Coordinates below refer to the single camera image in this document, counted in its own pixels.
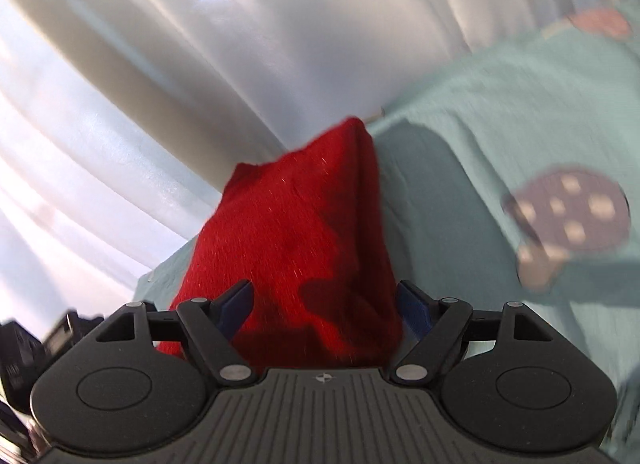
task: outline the black device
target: black device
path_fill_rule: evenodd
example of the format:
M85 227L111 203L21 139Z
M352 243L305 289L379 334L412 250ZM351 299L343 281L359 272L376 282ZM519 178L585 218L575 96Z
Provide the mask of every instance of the black device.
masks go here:
M171 312L133 302L105 321L69 313L42 344L14 322L3 325L6 398L33 417L41 442L24 460L612 462L597 449L616 409L612 383L529 307L474 311L409 282L397 297L420 341L386 369L271 368L259 376L229 343L253 308L247 281ZM162 340L180 342L186 358L159 352L154 341ZM480 340L495 346L465 359L468 343ZM15 421L13 428L24 439Z

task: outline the red cloth corner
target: red cloth corner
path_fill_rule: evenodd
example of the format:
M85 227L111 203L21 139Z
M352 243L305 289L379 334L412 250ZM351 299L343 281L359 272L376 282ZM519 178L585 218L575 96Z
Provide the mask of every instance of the red cloth corner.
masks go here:
M232 344L255 368L388 362L402 323L362 121L349 118L276 162L239 164L172 308L243 278L255 304ZM160 349L179 353L177 344Z

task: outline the pink mushroom print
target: pink mushroom print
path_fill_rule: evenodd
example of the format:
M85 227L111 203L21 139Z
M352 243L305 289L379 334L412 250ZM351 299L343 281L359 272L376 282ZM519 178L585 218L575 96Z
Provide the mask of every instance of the pink mushroom print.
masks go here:
M631 227L620 186L582 168L537 177L507 197L504 209L527 235L518 248L518 277L532 289L548 287L574 253L622 245Z

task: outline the red cloth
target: red cloth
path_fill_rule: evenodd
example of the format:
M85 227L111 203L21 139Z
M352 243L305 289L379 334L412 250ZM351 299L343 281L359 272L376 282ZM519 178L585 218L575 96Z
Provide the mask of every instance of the red cloth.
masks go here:
M402 335L383 241L378 164L349 118L278 161L239 164L172 308L246 278L254 310L232 344L255 368L378 366ZM161 350L177 354L177 344Z

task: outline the circular cap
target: circular cap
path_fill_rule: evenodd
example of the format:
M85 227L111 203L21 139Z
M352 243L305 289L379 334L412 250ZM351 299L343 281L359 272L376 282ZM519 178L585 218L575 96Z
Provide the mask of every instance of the circular cap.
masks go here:
M396 376L404 381L419 381L427 376L427 369L420 365L402 365L396 368Z
M151 379L133 368L104 368L78 384L78 397L96 410L124 410L151 393Z
M571 394L571 385L564 376L539 367L508 370L495 385L504 400L528 410L553 408Z
M227 381L243 381L251 376L251 369L244 365L227 365L220 370L220 377Z

